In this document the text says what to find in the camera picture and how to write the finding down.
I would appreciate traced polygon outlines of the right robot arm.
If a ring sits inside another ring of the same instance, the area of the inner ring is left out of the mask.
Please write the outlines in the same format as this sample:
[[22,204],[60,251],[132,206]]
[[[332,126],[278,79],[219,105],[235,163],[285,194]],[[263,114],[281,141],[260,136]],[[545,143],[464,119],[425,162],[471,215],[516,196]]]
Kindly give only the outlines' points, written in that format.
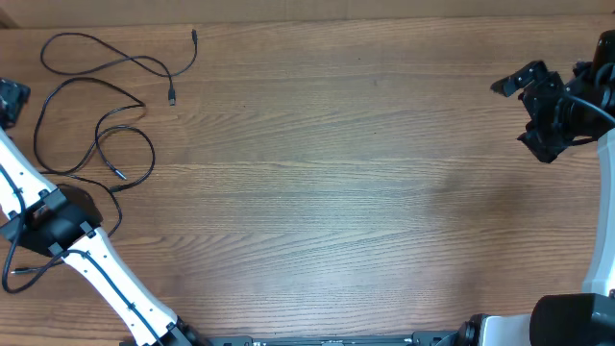
[[435,345],[611,345],[614,342],[614,33],[603,32],[594,58],[562,82],[541,61],[495,82],[504,97],[518,94],[530,117],[519,136],[535,157],[551,163],[565,149],[594,142],[601,197],[594,254],[582,291],[547,295],[532,313],[477,314]]

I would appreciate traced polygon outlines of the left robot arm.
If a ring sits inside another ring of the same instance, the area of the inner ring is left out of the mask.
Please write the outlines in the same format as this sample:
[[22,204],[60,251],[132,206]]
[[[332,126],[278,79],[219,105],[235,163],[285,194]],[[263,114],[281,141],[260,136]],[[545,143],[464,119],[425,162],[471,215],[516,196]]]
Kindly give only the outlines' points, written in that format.
[[38,269],[37,279],[58,263],[79,272],[125,323],[131,344],[206,344],[115,251],[91,196],[73,185],[53,184],[46,178],[51,172],[43,165],[33,166],[7,134],[1,135],[1,210],[8,219],[1,235],[10,243],[2,288],[16,294],[33,286],[32,282],[20,287],[8,283],[14,253],[24,248],[49,259]]

